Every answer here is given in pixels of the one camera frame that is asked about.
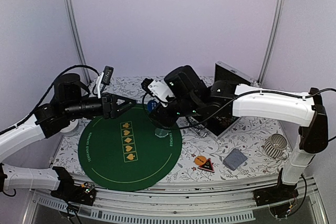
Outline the orange big blind button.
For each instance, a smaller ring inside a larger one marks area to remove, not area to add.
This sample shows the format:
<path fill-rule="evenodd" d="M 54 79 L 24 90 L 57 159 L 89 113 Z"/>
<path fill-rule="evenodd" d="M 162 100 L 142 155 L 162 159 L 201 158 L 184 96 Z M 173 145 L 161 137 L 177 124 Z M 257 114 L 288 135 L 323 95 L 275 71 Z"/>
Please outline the orange big blind button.
<path fill-rule="evenodd" d="M 206 163 L 206 160 L 207 158 L 205 156 L 197 156 L 195 157 L 194 159 L 194 163 L 197 165 L 197 166 L 201 166 L 203 164 Z"/>

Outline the blue small blind button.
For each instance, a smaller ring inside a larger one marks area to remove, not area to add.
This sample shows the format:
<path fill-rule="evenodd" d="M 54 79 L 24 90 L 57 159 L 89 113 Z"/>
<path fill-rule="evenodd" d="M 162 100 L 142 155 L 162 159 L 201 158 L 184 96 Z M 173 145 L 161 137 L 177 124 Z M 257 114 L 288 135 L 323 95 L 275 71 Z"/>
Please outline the blue small blind button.
<path fill-rule="evenodd" d="M 150 100 L 150 101 L 148 101 L 148 103 L 147 103 L 147 110 L 149 111 L 149 112 L 151 112 L 151 111 L 153 111 L 156 107 L 157 107 L 157 105 L 158 105 L 158 102 L 157 101 L 155 101 L 155 100 Z"/>

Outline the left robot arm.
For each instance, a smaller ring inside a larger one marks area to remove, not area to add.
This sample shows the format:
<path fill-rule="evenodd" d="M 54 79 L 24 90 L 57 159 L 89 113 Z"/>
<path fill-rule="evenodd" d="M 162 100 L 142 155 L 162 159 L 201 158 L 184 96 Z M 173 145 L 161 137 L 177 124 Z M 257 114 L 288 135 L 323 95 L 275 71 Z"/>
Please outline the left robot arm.
<path fill-rule="evenodd" d="M 136 105 L 136 100 L 97 90 L 91 96 L 88 86 L 72 69 L 87 65 L 74 65 L 61 72 L 48 91 L 54 95 L 49 103 L 43 98 L 21 121 L 1 131 L 1 160 L 5 160 L 22 148 L 52 137 L 61 130 L 70 131 L 72 122 L 78 119 L 116 119 Z M 17 188 L 48 189 L 53 195 L 73 200 L 78 192 L 87 194 L 88 189 L 76 186 L 72 176 L 63 167 L 31 169 L 12 167 L 1 163 L 1 192 Z"/>

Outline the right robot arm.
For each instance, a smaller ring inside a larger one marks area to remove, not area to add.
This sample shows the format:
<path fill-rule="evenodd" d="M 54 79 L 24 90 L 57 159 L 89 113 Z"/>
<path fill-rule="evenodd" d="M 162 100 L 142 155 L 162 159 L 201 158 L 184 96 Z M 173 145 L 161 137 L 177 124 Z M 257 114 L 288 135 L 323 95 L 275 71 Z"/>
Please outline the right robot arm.
<path fill-rule="evenodd" d="M 210 119 L 259 117 L 299 126 L 297 145 L 279 173 L 278 185 L 271 190 L 276 201 L 284 200 L 295 188 L 301 173 L 313 157 L 324 151 L 329 138 L 328 117 L 321 90 L 293 93 L 253 87 L 232 78 L 215 81 L 207 87 L 189 66 L 171 71 L 163 81 L 147 79 L 142 89 L 158 99 L 149 118 L 158 127 L 171 130 L 177 119 L 194 117 L 197 125 Z"/>

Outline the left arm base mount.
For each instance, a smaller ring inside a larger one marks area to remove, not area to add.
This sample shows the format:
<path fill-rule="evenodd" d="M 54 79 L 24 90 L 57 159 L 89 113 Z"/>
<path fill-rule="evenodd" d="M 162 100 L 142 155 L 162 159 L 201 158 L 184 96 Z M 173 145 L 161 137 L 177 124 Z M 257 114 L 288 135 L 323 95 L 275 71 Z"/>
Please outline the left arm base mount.
<path fill-rule="evenodd" d="M 85 182 L 81 185 L 72 183 L 60 183 L 56 190 L 52 190 L 52 197 L 63 200 L 64 202 L 74 202 L 86 206 L 93 206 L 97 191 L 94 184 Z"/>

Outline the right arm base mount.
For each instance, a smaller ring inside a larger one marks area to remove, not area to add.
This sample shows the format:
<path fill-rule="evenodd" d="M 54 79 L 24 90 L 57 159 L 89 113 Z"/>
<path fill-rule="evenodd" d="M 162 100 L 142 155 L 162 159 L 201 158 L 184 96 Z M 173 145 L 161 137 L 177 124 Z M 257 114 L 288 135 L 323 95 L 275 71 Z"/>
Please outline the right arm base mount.
<path fill-rule="evenodd" d="M 281 180 L 274 186 L 256 189 L 253 197 L 257 206 L 274 204 L 297 197 L 297 184 L 286 185 Z"/>

